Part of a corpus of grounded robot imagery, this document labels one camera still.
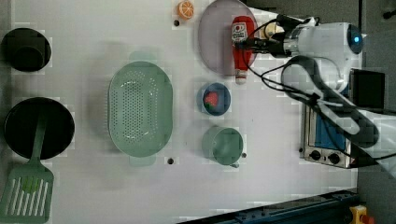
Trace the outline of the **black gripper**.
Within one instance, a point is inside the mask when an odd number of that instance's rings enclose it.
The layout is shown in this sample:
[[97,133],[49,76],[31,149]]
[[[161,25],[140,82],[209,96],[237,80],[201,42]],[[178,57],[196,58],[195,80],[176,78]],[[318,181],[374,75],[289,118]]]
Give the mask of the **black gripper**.
[[268,53],[275,58],[286,58],[289,54],[284,50],[284,33],[275,33],[273,35],[265,35],[265,46],[262,47],[255,43],[248,43],[247,41],[234,43],[236,49],[248,50],[253,53]]

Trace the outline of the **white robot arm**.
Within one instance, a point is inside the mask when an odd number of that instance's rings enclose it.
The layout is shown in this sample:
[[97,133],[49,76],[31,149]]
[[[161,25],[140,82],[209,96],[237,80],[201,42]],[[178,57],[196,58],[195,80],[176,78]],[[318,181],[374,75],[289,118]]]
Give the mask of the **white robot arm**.
[[268,88],[283,91],[316,112],[353,145],[395,175],[395,113],[385,109],[356,106],[342,95],[349,83],[352,65],[359,59],[363,36],[347,22],[321,23],[310,17],[304,21],[279,15],[273,20],[282,28],[264,39],[247,16],[233,20],[236,82],[245,82],[253,53],[286,58],[279,81],[259,74]]

